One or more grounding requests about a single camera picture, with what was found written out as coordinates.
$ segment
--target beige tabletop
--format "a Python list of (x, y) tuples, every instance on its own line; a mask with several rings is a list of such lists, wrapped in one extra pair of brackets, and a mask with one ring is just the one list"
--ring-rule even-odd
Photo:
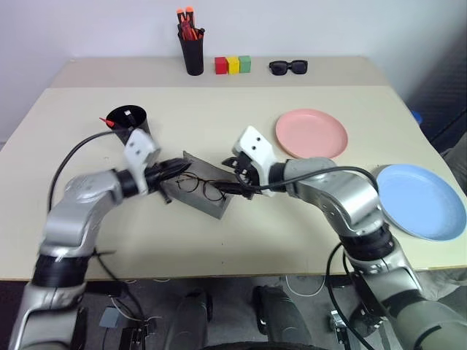
[[(72, 61), (46, 89), (0, 151), (0, 279), (28, 279), (45, 223), (54, 171), (86, 136), (105, 131), (99, 117), (136, 104), (148, 114), (163, 147), (160, 160), (183, 150), (220, 165), (248, 125), (274, 145), (277, 118), (297, 108), (319, 109), (341, 121), (349, 144), (339, 165), (412, 163), (434, 171), (467, 199), (428, 143), (410, 111), (365, 58), (310, 58), (309, 73), (273, 77), (270, 58), (253, 58), (252, 73), (215, 76), (211, 59), (200, 77), (189, 77), (180, 59), (93, 58)], [(92, 141), (69, 162), (58, 182), (78, 174), (122, 169), (115, 136)], [(416, 269), (467, 265), (467, 235), (436, 243), (392, 227)], [(97, 246), (116, 253), (104, 259), (126, 279), (175, 276), (323, 273), (337, 235), (322, 213), (278, 194), (234, 198), (221, 220), (183, 203), (166, 206), (159, 194), (131, 198), (102, 222)], [(336, 259), (333, 272), (343, 271)], [(89, 279), (106, 277), (92, 262)]]

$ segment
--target floor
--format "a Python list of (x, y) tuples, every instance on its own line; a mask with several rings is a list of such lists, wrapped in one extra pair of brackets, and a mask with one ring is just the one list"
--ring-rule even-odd
[[(289, 278), (290, 285), (297, 292), (307, 294), (320, 285), (320, 276), (307, 276)], [(141, 300), (144, 311), (151, 316), (160, 316), (158, 320), (158, 333), (152, 339), (153, 349), (162, 347), (163, 339), (171, 318), (180, 300), (189, 291), (196, 287), (203, 287), (214, 299), (214, 317), (209, 324), (209, 345), (234, 341), (264, 341), (255, 323), (255, 315), (250, 304), (251, 291), (256, 285), (281, 286), (296, 302), (298, 309), (304, 316), (314, 345), (324, 349), (343, 349), (336, 342), (328, 321), (332, 309), (328, 293), (324, 289), (315, 297), (298, 297), (293, 295), (285, 284), (284, 277), (255, 277), (255, 278), (211, 278), (211, 279), (177, 279), (167, 282), (153, 280), (135, 281), (129, 284), (136, 296)], [(0, 283), (0, 310), (4, 317), (0, 327), (0, 349), (6, 349), (7, 339), (11, 330), (15, 312), (18, 308), (19, 293), (22, 283)], [(345, 313), (349, 314), (357, 303), (352, 287), (336, 289), (336, 297)], [(461, 287), (441, 300), (453, 307), (467, 318), (467, 287)], [(87, 294), (83, 304), (89, 308), (88, 342), (87, 350), (100, 350), (104, 336), (104, 328), (99, 327), (99, 320), (103, 310), (110, 306), (108, 297)], [(386, 326), (391, 349), (399, 350), (401, 347), (389, 326)], [(118, 349), (121, 330), (110, 330), (107, 334), (105, 349)], [(374, 333), (367, 340), (382, 349), (379, 333)]]

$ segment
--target sunglasses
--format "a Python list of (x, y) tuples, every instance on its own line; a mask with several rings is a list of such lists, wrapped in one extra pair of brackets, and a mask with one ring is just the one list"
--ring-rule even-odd
[(284, 75), (290, 69), (295, 74), (305, 74), (308, 69), (308, 61), (294, 60), (287, 61), (274, 61), (269, 64), (269, 69), (273, 75)]

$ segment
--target pen holder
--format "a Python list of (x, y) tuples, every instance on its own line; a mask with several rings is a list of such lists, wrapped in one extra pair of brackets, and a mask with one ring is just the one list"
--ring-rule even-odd
[(180, 35), (178, 35), (178, 39), (182, 45), (183, 59), (185, 60), (187, 73), (189, 73), (189, 75), (203, 74), (203, 39), (183, 40)]
[[(135, 128), (142, 129), (148, 135), (151, 134), (149, 125), (147, 124), (146, 111), (140, 106), (128, 105), (121, 106), (107, 115), (107, 120), (114, 122), (115, 126), (110, 127), (112, 130), (118, 130), (119, 128), (128, 129), (129, 131)], [(126, 144), (130, 138), (129, 133), (117, 133), (118, 138)]]

